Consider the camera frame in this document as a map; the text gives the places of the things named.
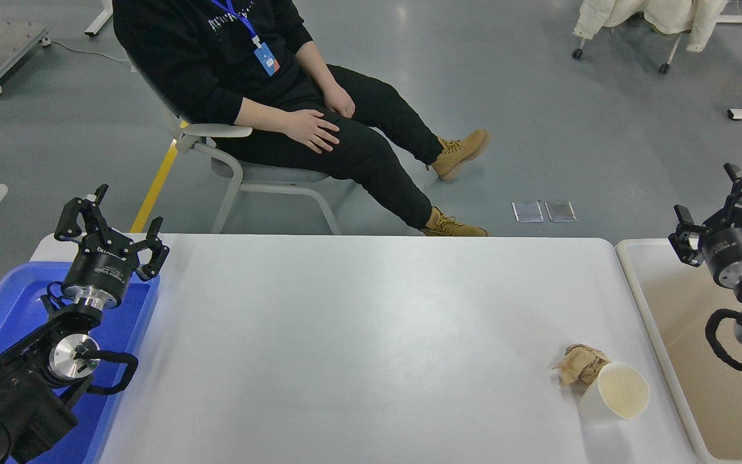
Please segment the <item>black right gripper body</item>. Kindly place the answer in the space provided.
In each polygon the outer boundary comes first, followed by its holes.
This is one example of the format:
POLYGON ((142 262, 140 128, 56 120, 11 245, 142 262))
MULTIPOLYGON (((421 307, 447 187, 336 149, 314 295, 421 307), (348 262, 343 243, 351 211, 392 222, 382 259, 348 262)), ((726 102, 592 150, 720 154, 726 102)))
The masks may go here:
POLYGON ((705 221, 709 228, 699 237, 699 250, 717 285, 738 285, 742 282, 742 224, 705 221))

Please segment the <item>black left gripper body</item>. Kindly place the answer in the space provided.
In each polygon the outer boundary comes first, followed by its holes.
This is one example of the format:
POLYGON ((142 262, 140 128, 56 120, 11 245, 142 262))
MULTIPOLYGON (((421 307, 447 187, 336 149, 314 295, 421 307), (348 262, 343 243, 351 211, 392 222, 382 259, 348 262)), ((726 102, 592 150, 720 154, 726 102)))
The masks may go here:
POLYGON ((79 289, 92 287, 109 294, 109 302, 121 302, 135 268, 128 256, 120 254, 130 242, 121 234, 109 234, 106 240, 98 234, 86 235, 62 283, 64 297, 73 300, 79 289))

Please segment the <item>person's right hand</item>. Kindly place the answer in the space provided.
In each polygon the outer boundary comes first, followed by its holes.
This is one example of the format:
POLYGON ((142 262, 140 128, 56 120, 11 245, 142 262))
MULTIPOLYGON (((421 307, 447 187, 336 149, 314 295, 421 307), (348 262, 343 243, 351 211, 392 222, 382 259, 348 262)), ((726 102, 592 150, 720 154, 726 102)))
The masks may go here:
POLYGON ((317 155, 333 151, 341 143, 336 135, 339 127, 326 121, 324 114, 317 110, 284 111, 280 126, 282 134, 317 155))

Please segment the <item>person's left hand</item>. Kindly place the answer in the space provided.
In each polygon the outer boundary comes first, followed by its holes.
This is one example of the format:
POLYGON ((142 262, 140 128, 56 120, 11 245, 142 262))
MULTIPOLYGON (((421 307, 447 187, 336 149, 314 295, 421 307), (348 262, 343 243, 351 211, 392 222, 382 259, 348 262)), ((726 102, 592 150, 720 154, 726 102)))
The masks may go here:
POLYGON ((350 94, 338 83, 329 83, 321 87, 326 109, 342 117, 352 119, 356 113, 356 104, 350 94))

